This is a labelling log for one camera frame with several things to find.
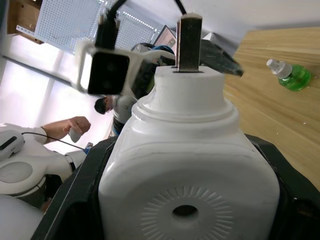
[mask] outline wood grain surface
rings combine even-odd
[[[227,75],[224,95],[238,108],[243,132],[275,144],[320,190],[320,27],[249,32],[234,59],[244,75]],[[269,59],[304,66],[310,85],[298,92],[281,86]]]

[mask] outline green soap bottle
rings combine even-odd
[[[291,91],[300,91],[310,82],[311,74],[303,66],[273,59],[270,59],[266,65],[278,77],[279,83]]]

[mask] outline circular hole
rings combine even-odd
[[[198,214],[198,209],[191,205],[178,206],[172,211],[173,217],[177,219],[194,219]]]

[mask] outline bottle cap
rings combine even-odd
[[[285,61],[270,59],[266,62],[266,65],[271,69],[272,74],[276,75],[279,79],[288,77],[292,72],[292,65]]]

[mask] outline white plastic bottle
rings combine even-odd
[[[158,67],[99,184],[108,240],[266,240],[277,177],[239,130],[224,75]]]

